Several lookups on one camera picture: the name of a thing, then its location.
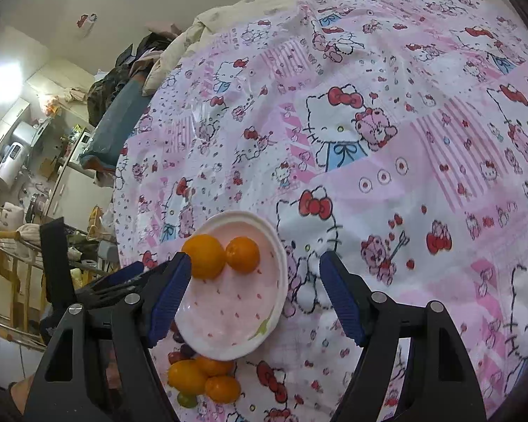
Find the dark purple grape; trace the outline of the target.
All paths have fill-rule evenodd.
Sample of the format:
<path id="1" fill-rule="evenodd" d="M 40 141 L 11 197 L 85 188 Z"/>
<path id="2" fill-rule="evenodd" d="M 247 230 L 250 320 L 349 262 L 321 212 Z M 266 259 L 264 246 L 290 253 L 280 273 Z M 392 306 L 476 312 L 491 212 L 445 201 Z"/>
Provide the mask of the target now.
<path id="1" fill-rule="evenodd" d="M 185 343 L 185 340 L 182 336 L 182 334 L 180 333 L 177 325 L 175 322 L 172 322 L 171 325 L 170 325 L 170 330 L 172 332 L 172 338 L 173 340 L 178 343 L 178 344 L 184 344 Z"/>
<path id="2" fill-rule="evenodd" d="M 195 351 L 188 344 L 182 344 L 180 347 L 180 352 L 188 358 L 192 358 L 195 355 Z"/>

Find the large red tomato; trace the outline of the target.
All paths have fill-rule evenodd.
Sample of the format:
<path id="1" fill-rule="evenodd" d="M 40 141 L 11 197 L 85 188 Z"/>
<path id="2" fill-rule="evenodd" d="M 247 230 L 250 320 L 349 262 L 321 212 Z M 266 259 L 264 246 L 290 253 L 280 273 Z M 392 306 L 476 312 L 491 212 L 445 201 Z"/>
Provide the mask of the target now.
<path id="1" fill-rule="evenodd" d="M 168 360 L 171 365 L 173 365 L 174 363 L 183 361 L 183 360 L 188 360 L 188 359 L 189 358 L 186 355 L 184 355 L 182 352 L 170 352 L 168 354 Z"/>

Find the large yellow-orange orange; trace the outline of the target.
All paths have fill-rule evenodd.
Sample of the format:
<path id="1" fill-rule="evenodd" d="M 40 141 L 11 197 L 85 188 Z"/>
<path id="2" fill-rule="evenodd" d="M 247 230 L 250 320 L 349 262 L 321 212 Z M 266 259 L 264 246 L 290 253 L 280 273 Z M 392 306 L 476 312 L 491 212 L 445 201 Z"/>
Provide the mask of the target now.
<path id="1" fill-rule="evenodd" d="M 203 394 L 208 378 L 193 359 L 175 362 L 168 370 L 168 384 L 182 394 Z"/>

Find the small mandarin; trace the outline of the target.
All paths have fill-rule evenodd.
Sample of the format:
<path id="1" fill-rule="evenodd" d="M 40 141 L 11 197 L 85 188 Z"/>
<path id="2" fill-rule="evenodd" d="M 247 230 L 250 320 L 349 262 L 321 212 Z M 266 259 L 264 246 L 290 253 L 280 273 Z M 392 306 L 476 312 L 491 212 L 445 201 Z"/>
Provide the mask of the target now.
<path id="1" fill-rule="evenodd" d="M 232 404 L 241 394 L 239 382 L 230 375 L 210 377 L 205 383 L 205 394 L 218 404 Z"/>
<path id="2" fill-rule="evenodd" d="M 209 377 L 229 375 L 234 368 L 233 361 L 218 361 L 203 355 L 197 355 L 194 361 L 197 367 Z"/>
<path id="3" fill-rule="evenodd" d="M 247 236 L 233 238 L 225 251 L 227 264 L 238 273 L 252 273 L 259 265 L 259 247 Z"/>

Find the pink white strawberry plate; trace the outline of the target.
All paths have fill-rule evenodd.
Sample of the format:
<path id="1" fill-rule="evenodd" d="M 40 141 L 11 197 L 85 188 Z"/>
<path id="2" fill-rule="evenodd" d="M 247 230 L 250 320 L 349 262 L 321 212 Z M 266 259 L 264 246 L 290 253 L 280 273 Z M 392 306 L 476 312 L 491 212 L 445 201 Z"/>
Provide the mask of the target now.
<path id="1" fill-rule="evenodd" d="M 287 255 L 271 224 L 249 211 L 221 212 L 198 231 L 222 245 L 245 236 L 259 247 L 259 266 L 249 274 L 225 267 L 213 280 L 190 280 L 174 317 L 199 354 L 238 359 L 255 351 L 278 323 L 288 291 Z"/>

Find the white refrigerator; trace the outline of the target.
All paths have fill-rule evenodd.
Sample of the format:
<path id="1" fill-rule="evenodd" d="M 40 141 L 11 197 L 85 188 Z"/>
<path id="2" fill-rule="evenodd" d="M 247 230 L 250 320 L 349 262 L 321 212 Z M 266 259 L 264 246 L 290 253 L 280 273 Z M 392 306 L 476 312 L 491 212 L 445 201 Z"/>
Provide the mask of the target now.
<path id="1" fill-rule="evenodd" d="M 47 200 L 44 220 L 64 218 L 64 224 L 77 231 L 85 232 L 88 219 L 95 207 L 103 211 L 112 198 L 112 188 L 100 187 L 95 183 L 95 172 L 85 170 L 79 156 L 91 139 L 91 133 L 84 130 L 67 161 L 61 166 L 59 177 Z"/>

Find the green grape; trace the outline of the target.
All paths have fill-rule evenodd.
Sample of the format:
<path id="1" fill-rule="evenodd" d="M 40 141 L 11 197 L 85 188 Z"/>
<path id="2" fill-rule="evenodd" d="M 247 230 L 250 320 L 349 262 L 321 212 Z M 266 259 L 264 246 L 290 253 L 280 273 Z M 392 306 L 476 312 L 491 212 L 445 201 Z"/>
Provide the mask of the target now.
<path id="1" fill-rule="evenodd" d="M 192 394 L 184 394 L 183 392 L 180 392 L 177 395 L 177 403 L 186 409 L 193 409 L 197 406 L 197 396 Z"/>

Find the large orange with stem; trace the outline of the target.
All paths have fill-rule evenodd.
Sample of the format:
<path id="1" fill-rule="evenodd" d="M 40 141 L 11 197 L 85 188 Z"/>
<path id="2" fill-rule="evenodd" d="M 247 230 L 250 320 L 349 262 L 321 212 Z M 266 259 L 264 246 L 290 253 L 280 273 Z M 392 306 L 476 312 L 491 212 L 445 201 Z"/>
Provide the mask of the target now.
<path id="1" fill-rule="evenodd" d="M 209 234 L 193 235 L 183 244 L 181 251 L 189 257 L 191 276 L 195 279 L 216 279 L 226 265 L 223 246 Z"/>

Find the yellow wooden chair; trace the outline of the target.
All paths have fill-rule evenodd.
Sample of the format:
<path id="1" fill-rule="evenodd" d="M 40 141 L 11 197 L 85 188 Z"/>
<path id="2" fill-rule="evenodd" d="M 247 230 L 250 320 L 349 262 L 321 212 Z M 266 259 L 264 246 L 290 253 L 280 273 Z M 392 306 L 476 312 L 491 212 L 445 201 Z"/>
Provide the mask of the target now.
<path id="1" fill-rule="evenodd" d="M 44 312 L 45 277 L 39 227 L 25 224 L 16 230 L 0 230 L 0 277 L 9 284 L 6 291 L 8 313 L 0 314 L 0 337 L 36 352 L 45 349 L 40 336 L 40 316 Z"/>

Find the blue-grey folded blanket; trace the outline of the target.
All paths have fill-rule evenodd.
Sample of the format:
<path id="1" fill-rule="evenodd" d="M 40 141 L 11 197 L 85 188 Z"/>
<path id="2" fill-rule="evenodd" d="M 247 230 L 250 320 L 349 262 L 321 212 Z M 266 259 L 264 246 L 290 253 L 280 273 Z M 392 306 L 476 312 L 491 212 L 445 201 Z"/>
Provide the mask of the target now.
<path id="1" fill-rule="evenodd" d="M 130 79 L 107 108 L 79 155 L 83 169 L 115 171 L 126 140 L 150 103 L 150 97 L 143 96 L 144 82 L 141 74 Z"/>

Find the pink cartoon cat bedsheet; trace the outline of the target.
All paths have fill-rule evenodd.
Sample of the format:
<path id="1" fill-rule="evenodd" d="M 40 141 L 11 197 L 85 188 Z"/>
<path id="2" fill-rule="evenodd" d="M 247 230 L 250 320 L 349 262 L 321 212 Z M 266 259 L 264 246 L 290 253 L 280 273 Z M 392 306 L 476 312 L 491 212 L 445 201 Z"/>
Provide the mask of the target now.
<path id="1" fill-rule="evenodd" d="M 235 210 L 287 255 L 240 398 L 181 420 L 334 414 L 360 351 L 319 278 L 327 250 L 397 301 L 441 300 L 497 414 L 528 369 L 528 28 L 508 0 L 296 0 L 216 33 L 153 94 L 113 204 L 124 263 Z"/>

